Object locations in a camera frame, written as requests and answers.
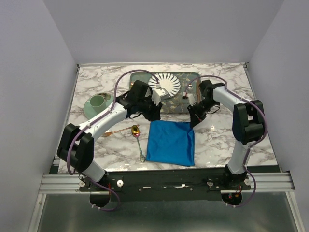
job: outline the marble tabletop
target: marble tabletop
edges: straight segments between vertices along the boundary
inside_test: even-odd
[[[100,92],[112,93],[114,84],[123,73],[133,69],[146,69],[151,72],[197,72],[200,75],[218,75],[227,80],[230,90],[247,99],[253,99],[245,70],[239,63],[217,64],[147,64],[127,66],[93,66],[81,67],[69,123],[79,125],[87,121],[83,113],[83,106],[87,99]],[[129,89],[130,74],[119,83],[117,95]],[[189,114],[161,114],[161,120],[190,121]],[[116,131],[134,124],[140,125],[140,145],[146,155],[150,122],[142,116],[124,120],[110,130]],[[215,114],[207,118],[195,128],[195,166],[183,167],[165,163],[140,161],[140,154],[136,138],[130,130],[113,134],[110,137],[100,137],[95,143],[95,161],[107,171],[138,171],[138,170],[166,170],[186,168],[224,167],[232,154],[235,138],[232,133],[232,113],[221,105]],[[276,165],[276,158],[267,137],[256,145],[249,159],[248,165]],[[58,173],[67,173],[66,163],[61,160]]]

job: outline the white enclosure wall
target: white enclosure wall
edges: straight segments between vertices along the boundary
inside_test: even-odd
[[[309,231],[309,1],[285,0],[249,64],[279,165]]]
[[[0,231],[28,231],[76,64],[42,0],[0,2]]]
[[[44,0],[78,63],[249,61],[283,0]]]

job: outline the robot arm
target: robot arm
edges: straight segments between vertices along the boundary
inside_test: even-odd
[[[214,105],[222,104],[232,111],[232,130],[236,141],[231,160],[227,164],[225,171],[230,178],[237,175],[245,177],[246,170],[243,165],[247,164],[251,153],[250,151],[247,154],[248,147],[258,141],[264,134],[265,126],[262,117],[251,104],[229,93],[223,83],[212,84],[210,80],[206,80],[202,81],[199,89],[204,99],[198,104],[193,102],[192,105],[188,106],[191,127],[193,128],[204,120],[207,112]],[[251,103],[264,113],[263,105],[259,100],[251,101]]]
[[[70,165],[79,173],[83,173],[92,180],[99,182],[106,171],[94,161],[94,143],[97,139],[113,125],[130,117],[135,113],[142,113],[149,121],[160,120],[161,100],[168,96],[165,89],[152,90],[142,81],[135,81],[132,89],[124,95],[116,98],[113,109],[112,104],[94,118],[75,126],[69,124],[65,127],[57,155],[67,160],[68,150],[73,138],[82,128],[88,128],[78,138],[78,144],[73,145],[70,154]],[[111,111],[101,120],[97,120],[105,113]]]

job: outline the blue napkin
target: blue napkin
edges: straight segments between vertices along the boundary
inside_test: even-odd
[[[194,166],[194,131],[190,122],[151,122],[146,160]]]

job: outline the green cup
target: green cup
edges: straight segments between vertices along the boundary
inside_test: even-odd
[[[90,98],[90,106],[97,112],[101,113],[105,109],[105,99],[102,95],[96,94]]]

